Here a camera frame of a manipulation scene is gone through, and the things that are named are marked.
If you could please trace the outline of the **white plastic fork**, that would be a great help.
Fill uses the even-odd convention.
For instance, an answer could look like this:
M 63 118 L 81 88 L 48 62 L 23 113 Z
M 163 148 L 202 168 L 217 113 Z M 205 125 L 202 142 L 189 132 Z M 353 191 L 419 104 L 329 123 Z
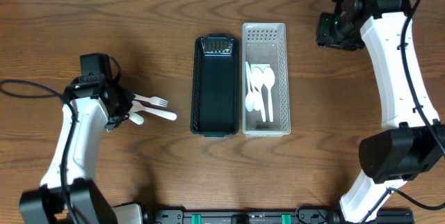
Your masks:
M 159 116 L 161 118 L 165 118 L 165 119 L 171 120 L 171 121 L 177 119 L 177 114 L 176 113 L 169 112 L 169 111 L 164 111 L 164 110 L 161 110 L 161 109 L 153 109 L 153 108 L 150 108 L 150 107 L 146 107 L 146 106 L 143 106 L 140 102 L 137 102 L 137 101 L 133 101 L 132 104 L 133 104 L 133 106 L 130 109 L 130 111 L 132 111 L 132 112 L 144 111 L 144 112 L 151 113 L 151 114 L 157 115 L 157 116 Z
M 145 121 L 142 116 L 140 116 L 137 113 L 132 112 L 132 111 L 129 112 L 129 119 L 130 119 L 130 121 L 132 121 L 133 123 L 135 123 L 137 125 L 142 125 Z
M 160 107 L 167 107 L 168 106 L 168 100 L 160 98 L 160 97 L 143 97 L 142 95 L 135 94 L 135 100 L 141 101 L 141 102 L 148 102 L 149 104 L 152 104 L 154 106 L 160 106 Z

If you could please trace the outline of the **white plastic fork top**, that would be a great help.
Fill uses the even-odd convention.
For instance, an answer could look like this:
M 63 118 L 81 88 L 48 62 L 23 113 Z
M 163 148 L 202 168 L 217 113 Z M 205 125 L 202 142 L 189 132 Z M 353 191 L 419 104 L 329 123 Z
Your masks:
M 143 97 L 142 95 L 135 94 L 135 100 L 141 101 L 141 102 L 148 102 L 149 104 L 152 104 L 154 106 L 160 106 L 160 107 L 167 107 L 168 106 L 168 100 L 160 98 L 160 97 Z

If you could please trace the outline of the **clear plastic basket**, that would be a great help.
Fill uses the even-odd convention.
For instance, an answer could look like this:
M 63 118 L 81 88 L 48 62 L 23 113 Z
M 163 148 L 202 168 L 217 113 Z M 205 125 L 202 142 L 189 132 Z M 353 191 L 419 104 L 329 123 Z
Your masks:
M 290 134 L 285 24 L 245 23 L 242 66 L 243 133 L 255 137 Z

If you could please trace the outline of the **white plastic spoon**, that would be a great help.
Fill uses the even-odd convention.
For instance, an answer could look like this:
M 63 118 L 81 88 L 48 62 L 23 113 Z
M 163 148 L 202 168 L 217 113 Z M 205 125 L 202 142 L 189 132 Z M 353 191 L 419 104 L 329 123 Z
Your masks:
M 251 78 L 251 82 L 254 86 L 254 88 L 256 88 L 260 93 L 261 93 L 261 88 L 263 86 L 263 80 L 262 80 L 262 71 L 261 69 L 259 69 L 258 67 L 256 67 L 255 69 L 253 69 L 252 71 L 252 78 Z M 266 121 L 266 112 L 265 112 L 265 107 L 261 112 L 261 119 L 263 122 Z
M 256 88 L 254 88 L 253 94 L 254 94 L 254 110 L 262 111 L 264 109 L 264 101 L 261 93 Z
M 251 69 L 249 63 L 245 62 L 245 70 L 246 70 L 246 80 L 247 80 L 247 95 L 245 96 L 245 108 L 248 112 L 251 112 L 254 109 L 254 94 L 251 87 Z
M 267 67 L 264 72 L 264 85 L 268 90 L 268 115 L 271 122 L 274 121 L 273 116 L 273 99 L 272 99 L 272 87 L 275 84 L 275 73 L 271 67 Z

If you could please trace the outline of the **black plastic basket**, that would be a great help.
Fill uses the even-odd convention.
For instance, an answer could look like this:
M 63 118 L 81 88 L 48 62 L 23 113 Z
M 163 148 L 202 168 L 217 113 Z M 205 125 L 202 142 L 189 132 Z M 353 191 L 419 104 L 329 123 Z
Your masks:
M 239 42 L 225 34 L 195 40 L 191 132 L 210 138 L 239 129 Z

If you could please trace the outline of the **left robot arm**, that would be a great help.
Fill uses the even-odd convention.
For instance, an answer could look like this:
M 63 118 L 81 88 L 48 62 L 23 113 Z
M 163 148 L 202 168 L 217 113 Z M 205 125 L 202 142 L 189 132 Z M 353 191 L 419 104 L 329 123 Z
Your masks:
M 63 93 L 63 126 L 56 152 L 40 187 L 19 201 L 25 223 L 57 223 L 56 214 L 69 211 L 66 223 L 144 223 L 142 205 L 112 207 L 95 184 L 98 149 L 103 131 L 129 117 L 135 95 L 121 88 L 106 54 L 80 57 L 81 76 Z

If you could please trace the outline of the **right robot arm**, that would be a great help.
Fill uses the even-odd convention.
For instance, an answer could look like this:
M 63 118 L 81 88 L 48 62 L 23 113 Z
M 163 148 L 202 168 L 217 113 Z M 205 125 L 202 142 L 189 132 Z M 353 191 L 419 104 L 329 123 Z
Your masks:
M 389 197 L 444 157 L 444 125 L 423 82 L 412 39 L 418 3 L 410 0 L 333 0 L 316 32 L 319 47 L 367 49 L 378 85 L 382 131 L 359 144 L 357 179 L 329 223 L 407 223 L 385 211 Z

